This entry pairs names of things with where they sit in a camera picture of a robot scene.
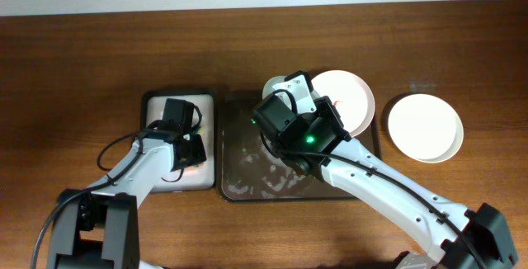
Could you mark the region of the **green yellow scrub sponge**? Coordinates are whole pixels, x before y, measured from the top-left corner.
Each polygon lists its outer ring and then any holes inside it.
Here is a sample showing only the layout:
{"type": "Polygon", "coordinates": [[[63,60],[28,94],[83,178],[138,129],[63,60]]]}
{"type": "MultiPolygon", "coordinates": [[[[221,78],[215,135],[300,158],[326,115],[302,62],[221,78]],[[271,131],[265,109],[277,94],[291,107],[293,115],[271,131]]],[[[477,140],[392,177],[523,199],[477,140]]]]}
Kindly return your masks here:
{"type": "Polygon", "coordinates": [[[196,169],[204,165],[207,160],[205,142],[200,132],[201,128],[189,134],[190,157],[186,160],[184,169],[196,169]]]}

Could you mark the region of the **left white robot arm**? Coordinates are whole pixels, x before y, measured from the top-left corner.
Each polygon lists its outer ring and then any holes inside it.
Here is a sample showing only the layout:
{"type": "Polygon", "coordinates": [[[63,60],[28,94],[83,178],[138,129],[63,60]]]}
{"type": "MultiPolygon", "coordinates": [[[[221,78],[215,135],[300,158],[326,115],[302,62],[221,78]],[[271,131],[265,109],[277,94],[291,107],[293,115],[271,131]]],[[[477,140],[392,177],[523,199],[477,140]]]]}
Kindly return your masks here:
{"type": "Polygon", "coordinates": [[[51,232],[46,266],[148,268],[140,256],[139,207],[166,175],[205,160],[199,134],[135,134],[130,151],[104,177],[60,194],[43,226],[51,232]]]}

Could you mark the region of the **cream white plate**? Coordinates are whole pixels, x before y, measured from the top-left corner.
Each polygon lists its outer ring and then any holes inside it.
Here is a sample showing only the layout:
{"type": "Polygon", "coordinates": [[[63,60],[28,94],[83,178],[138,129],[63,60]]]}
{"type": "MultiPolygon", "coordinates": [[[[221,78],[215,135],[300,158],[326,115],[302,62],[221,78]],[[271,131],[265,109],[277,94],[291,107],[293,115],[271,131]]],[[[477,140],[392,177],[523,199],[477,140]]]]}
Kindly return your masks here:
{"type": "Polygon", "coordinates": [[[453,158],[464,142],[458,113],[446,101],[429,94],[410,94],[396,101],[387,126],[394,145],[422,163],[453,158]]]}

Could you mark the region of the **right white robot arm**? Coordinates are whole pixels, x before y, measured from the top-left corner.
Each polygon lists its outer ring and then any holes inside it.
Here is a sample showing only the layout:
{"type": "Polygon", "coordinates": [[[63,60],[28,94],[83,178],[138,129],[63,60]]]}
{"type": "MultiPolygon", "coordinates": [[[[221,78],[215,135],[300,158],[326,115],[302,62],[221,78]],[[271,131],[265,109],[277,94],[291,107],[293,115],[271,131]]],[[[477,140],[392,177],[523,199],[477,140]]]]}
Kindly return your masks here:
{"type": "Polygon", "coordinates": [[[477,211],[405,177],[344,129],[328,97],[305,113],[270,95],[252,110],[265,144],[283,163],[346,191],[408,234],[437,268],[512,268],[519,257],[504,215],[477,211]]]}

